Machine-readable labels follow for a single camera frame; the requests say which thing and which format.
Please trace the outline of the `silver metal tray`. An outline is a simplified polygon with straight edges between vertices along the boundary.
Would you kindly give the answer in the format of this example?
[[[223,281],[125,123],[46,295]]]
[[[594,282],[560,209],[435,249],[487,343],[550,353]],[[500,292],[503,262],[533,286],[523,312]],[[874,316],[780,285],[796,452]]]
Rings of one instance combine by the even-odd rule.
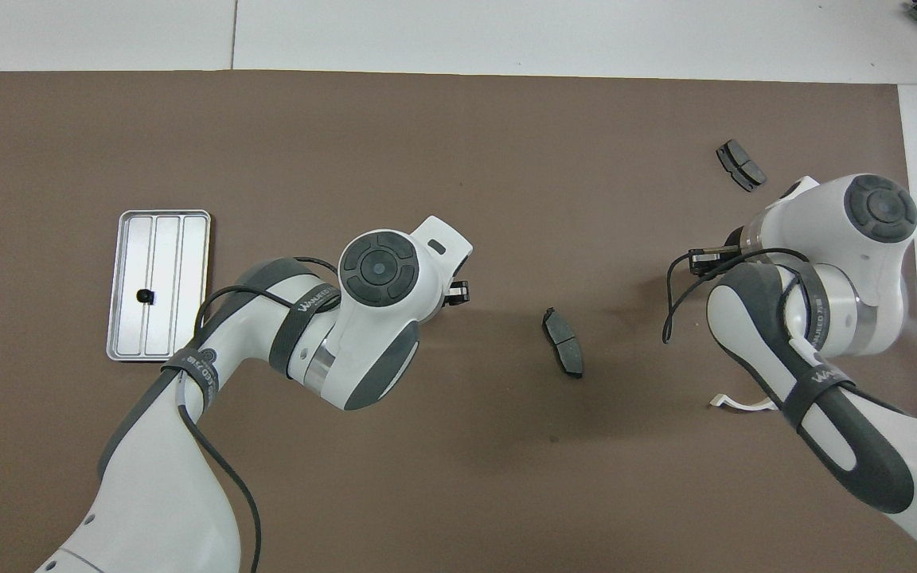
[[[121,362],[163,362],[193,334],[206,298],[212,218],[200,209],[141,209],[118,219],[106,355]],[[137,302],[149,289],[155,304]]]

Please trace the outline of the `brown table mat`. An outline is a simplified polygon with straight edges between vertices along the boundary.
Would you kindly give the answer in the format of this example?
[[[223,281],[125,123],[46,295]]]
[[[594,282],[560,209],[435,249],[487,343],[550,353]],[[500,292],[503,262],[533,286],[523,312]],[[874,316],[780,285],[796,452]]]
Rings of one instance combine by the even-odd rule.
[[[767,175],[752,193],[716,150]],[[334,261],[430,214],[470,301],[381,403],[341,412],[244,363],[201,429],[264,520],[259,573],[917,573],[717,348],[665,269],[804,175],[907,181],[896,89],[308,72],[0,73],[0,573],[87,515],[158,375],[104,352],[118,217],[204,209],[212,283]],[[542,330],[568,320],[583,377]]]

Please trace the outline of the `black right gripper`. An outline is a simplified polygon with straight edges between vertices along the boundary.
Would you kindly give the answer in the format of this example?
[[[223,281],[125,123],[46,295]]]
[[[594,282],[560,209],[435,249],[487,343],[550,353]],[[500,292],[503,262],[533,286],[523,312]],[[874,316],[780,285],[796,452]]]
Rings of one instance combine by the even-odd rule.
[[[729,269],[743,263],[743,249],[738,244],[725,244],[718,253],[717,265],[714,266],[713,251],[690,250],[690,272],[692,275],[723,275]]]

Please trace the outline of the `white curved plastic bracket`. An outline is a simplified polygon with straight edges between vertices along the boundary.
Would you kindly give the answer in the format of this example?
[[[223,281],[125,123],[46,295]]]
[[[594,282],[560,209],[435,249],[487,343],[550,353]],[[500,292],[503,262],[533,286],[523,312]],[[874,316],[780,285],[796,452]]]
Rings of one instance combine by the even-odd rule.
[[[717,394],[709,400],[711,407],[729,407],[729,409],[739,412],[767,412],[777,411],[778,405],[774,400],[765,396],[765,398],[754,403],[743,403],[741,400],[735,400],[727,394]]]

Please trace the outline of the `short dark grey brake pad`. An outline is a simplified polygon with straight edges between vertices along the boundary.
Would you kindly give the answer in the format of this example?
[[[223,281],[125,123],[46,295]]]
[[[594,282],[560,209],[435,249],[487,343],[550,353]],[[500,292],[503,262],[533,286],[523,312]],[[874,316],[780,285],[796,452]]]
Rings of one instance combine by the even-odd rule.
[[[745,191],[752,193],[767,182],[767,175],[736,140],[726,141],[716,150],[716,156],[732,180]]]

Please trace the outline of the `long dark grey brake pad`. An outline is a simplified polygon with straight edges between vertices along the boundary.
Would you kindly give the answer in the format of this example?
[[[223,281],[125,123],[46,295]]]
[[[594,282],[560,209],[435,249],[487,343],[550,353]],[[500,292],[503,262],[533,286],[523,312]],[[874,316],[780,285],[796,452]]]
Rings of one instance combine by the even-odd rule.
[[[576,338],[575,331],[570,323],[556,311],[549,307],[545,310],[542,320],[542,330],[551,349],[556,355],[556,361],[565,375],[581,380],[583,377],[583,352]]]

